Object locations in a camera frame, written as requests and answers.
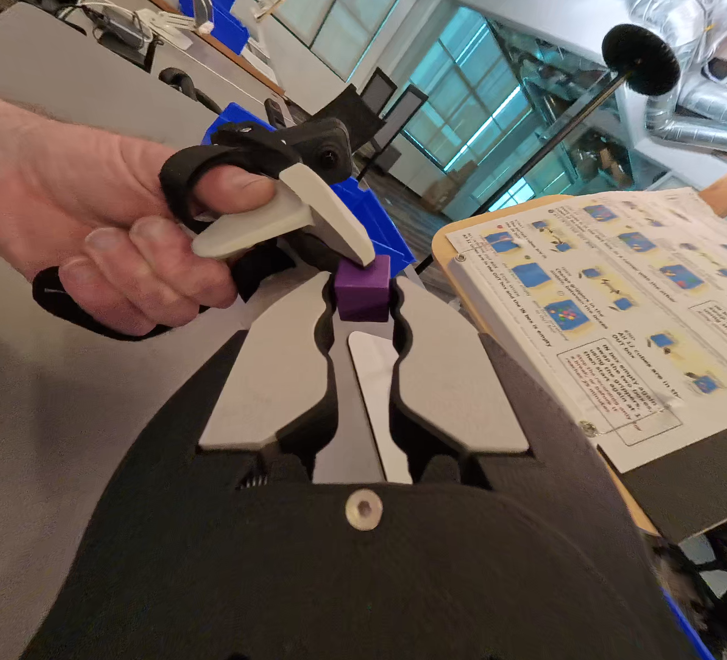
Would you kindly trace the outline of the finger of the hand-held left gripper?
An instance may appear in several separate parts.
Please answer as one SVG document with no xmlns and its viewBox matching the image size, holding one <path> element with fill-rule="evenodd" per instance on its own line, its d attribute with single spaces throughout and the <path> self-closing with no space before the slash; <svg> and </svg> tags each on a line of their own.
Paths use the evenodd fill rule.
<svg viewBox="0 0 727 660">
<path fill-rule="evenodd" d="M 362 223 L 311 168 L 291 165 L 278 180 L 309 208 L 312 221 L 303 230 L 362 268 L 374 262 L 374 246 Z"/>
</svg>

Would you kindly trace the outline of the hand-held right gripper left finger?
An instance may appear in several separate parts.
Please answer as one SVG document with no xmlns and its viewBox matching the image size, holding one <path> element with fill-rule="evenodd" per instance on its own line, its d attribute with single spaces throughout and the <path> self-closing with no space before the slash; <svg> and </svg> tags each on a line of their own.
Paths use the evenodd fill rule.
<svg viewBox="0 0 727 660">
<path fill-rule="evenodd" d="M 264 462 L 293 455 L 313 477 L 339 422 L 333 280 L 318 272 L 252 323 L 199 438 L 202 451 L 241 451 Z"/>
</svg>

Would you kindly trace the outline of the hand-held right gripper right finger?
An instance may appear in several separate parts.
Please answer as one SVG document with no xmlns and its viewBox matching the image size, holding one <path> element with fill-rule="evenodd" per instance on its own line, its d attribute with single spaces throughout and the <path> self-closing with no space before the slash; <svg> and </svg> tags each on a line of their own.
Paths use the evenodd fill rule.
<svg viewBox="0 0 727 660">
<path fill-rule="evenodd" d="M 390 312 L 397 354 L 390 434 L 413 483 L 436 456 L 453 459 L 469 478 L 479 456 L 527 455 L 529 441 L 477 328 L 404 276 L 392 281 Z"/>
</svg>

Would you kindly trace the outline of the purple wooden cube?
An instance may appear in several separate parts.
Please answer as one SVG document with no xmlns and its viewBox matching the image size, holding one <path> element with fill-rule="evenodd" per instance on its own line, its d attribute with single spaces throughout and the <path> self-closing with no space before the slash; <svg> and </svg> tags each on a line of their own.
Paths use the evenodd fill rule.
<svg viewBox="0 0 727 660">
<path fill-rule="evenodd" d="M 342 258 L 334 278 L 340 319 L 345 322 L 388 322 L 390 278 L 388 255 L 376 255 L 367 267 Z"/>
</svg>

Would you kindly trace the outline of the person's left hand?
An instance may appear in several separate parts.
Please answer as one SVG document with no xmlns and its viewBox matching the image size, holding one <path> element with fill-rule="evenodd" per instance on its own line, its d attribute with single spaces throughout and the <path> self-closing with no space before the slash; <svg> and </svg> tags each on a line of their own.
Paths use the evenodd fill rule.
<svg viewBox="0 0 727 660">
<path fill-rule="evenodd" d="M 1 103 L 1 254 L 28 281 L 59 267 L 94 320 L 140 337 L 237 298 L 228 266 L 193 253 L 168 210 L 159 143 Z"/>
</svg>

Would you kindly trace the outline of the stacked blue storage bins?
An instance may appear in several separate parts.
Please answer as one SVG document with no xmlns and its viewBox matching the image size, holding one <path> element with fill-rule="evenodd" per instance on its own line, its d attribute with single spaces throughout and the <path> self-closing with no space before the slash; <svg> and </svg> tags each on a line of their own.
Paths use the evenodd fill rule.
<svg viewBox="0 0 727 660">
<path fill-rule="evenodd" d="M 242 22 L 232 14 L 236 0 L 212 0 L 213 29 L 211 35 L 218 42 L 240 56 L 249 41 L 250 33 Z M 178 0 L 178 11 L 193 17 L 193 0 Z"/>
</svg>

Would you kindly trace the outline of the printed instruction sheet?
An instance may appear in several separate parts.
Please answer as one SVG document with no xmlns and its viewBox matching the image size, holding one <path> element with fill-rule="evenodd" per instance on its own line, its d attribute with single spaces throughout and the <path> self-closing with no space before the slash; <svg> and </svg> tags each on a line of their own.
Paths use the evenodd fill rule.
<svg viewBox="0 0 727 660">
<path fill-rule="evenodd" d="M 725 430 L 725 219 L 695 191 L 538 203 L 446 240 L 468 305 L 616 471 Z"/>
</svg>

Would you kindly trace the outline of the black round ceiling fixture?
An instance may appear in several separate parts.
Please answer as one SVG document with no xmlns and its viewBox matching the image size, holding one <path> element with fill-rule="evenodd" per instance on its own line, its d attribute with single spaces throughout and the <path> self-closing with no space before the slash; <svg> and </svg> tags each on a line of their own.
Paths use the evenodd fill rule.
<svg viewBox="0 0 727 660">
<path fill-rule="evenodd" d="M 554 151 L 562 150 L 563 157 L 572 165 L 568 141 L 577 140 L 584 128 L 595 129 L 587 120 L 621 87 L 641 95 L 663 95 L 677 83 L 676 57 L 647 29 L 631 23 L 615 26 L 604 37 L 601 49 L 606 70 L 555 120 L 543 144 L 490 196 L 489 204 L 511 191 L 519 181 L 526 182 L 529 174 Z"/>
</svg>

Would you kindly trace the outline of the silver ventilation duct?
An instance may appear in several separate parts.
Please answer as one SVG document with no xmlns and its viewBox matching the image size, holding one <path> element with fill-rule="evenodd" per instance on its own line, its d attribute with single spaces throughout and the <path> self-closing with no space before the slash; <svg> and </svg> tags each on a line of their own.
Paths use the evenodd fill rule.
<svg viewBox="0 0 727 660">
<path fill-rule="evenodd" d="M 679 66 L 667 93 L 644 95 L 644 128 L 666 143 L 724 154 L 725 0 L 623 2 L 626 23 L 658 36 Z"/>
</svg>

